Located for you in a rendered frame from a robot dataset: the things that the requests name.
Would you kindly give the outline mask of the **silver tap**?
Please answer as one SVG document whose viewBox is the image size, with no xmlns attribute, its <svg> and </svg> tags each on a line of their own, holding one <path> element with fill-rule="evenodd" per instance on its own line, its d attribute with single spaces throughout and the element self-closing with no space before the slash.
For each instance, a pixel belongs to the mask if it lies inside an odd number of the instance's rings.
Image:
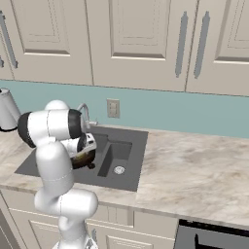
<svg viewBox="0 0 249 249">
<path fill-rule="evenodd" d="M 88 108 L 88 105 L 86 103 L 81 103 L 78 106 L 77 110 L 84 112 L 84 120 L 85 120 L 86 125 L 98 125 L 98 121 L 97 120 L 91 121 L 89 119 L 89 108 Z"/>
</svg>

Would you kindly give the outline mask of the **beige base cupboard door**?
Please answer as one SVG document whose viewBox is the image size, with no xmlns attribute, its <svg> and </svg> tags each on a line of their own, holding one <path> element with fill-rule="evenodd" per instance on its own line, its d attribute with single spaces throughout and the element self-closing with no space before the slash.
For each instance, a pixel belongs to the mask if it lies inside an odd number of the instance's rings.
<svg viewBox="0 0 249 249">
<path fill-rule="evenodd" d="M 56 217 L 10 209 L 27 249 L 53 249 L 60 240 Z"/>
<path fill-rule="evenodd" d="M 175 239 L 87 223 L 99 249 L 174 249 Z"/>
</svg>

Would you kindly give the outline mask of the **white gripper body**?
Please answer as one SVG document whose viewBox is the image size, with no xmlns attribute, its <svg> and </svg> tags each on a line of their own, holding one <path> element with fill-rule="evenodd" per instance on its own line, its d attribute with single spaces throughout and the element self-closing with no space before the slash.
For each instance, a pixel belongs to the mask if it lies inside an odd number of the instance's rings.
<svg viewBox="0 0 249 249">
<path fill-rule="evenodd" d="M 88 153 L 89 151 L 96 149 L 96 142 L 92 142 L 91 144 L 87 144 L 87 146 L 84 148 L 83 153 Z"/>
</svg>

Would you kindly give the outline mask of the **beige panel under sink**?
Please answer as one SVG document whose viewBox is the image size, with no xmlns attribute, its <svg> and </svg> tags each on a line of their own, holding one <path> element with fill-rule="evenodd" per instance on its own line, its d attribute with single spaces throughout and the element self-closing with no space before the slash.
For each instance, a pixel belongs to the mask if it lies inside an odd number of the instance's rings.
<svg viewBox="0 0 249 249">
<path fill-rule="evenodd" d="M 99 205 L 90 221 L 107 224 L 121 225 L 127 227 L 134 226 L 134 212 L 130 208 Z"/>
</svg>

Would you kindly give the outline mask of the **steel and black dishwasher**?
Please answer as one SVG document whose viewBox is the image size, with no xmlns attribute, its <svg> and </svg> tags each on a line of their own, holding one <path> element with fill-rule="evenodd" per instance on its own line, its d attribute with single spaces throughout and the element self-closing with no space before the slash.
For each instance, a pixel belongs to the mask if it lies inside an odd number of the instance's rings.
<svg viewBox="0 0 249 249">
<path fill-rule="evenodd" d="M 180 220 L 174 249 L 249 249 L 249 231 Z"/>
</svg>

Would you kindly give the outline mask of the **dark grey sink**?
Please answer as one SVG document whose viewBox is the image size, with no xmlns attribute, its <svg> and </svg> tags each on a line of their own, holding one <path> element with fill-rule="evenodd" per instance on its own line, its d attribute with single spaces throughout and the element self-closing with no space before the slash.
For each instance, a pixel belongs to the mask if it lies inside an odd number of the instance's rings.
<svg viewBox="0 0 249 249">
<path fill-rule="evenodd" d="M 95 126 L 90 133 L 95 158 L 90 165 L 73 166 L 75 182 L 136 192 L 148 132 Z"/>
</svg>

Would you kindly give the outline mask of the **beige wall cupboard door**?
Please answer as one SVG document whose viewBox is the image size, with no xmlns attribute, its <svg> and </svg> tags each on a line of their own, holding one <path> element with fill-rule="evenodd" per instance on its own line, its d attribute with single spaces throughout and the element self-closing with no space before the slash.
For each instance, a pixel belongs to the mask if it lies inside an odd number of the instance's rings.
<svg viewBox="0 0 249 249">
<path fill-rule="evenodd" d="M 205 12 L 210 15 L 200 75 L 194 76 Z M 188 92 L 249 95 L 249 0 L 199 0 Z"/>
<path fill-rule="evenodd" d="M 97 86 L 183 91 L 197 0 L 86 0 L 93 82 Z M 175 75 L 181 16 L 188 27 Z"/>
<path fill-rule="evenodd" d="M 0 0 L 0 80 L 13 80 L 18 65 L 6 22 L 9 9 L 9 0 Z"/>
<path fill-rule="evenodd" d="M 6 15 L 17 80 L 90 85 L 84 0 L 10 0 Z"/>
</svg>

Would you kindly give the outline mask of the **grey wall socket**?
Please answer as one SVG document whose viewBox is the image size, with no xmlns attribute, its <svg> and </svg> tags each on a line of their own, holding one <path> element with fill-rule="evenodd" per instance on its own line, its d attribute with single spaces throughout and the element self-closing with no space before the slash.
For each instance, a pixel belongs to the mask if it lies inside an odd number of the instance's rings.
<svg viewBox="0 0 249 249">
<path fill-rule="evenodd" d="M 120 116 L 119 99 L 107 99 L 107 114 L 109 118 L 118 118 Z"/>
</svg>

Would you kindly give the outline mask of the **silver kettle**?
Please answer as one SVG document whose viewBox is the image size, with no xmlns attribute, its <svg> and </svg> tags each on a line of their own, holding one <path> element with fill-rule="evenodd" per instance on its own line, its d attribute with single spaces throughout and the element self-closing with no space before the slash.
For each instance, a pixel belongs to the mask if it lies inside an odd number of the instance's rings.
<svg viewBox="0 0 249 249">
<path fill-rule="evenodd" d="M 19 117 L 20 111 L 11 92 L 0 88 L 0 128 L 4 131 L 16 129 Z"/>
</svg>

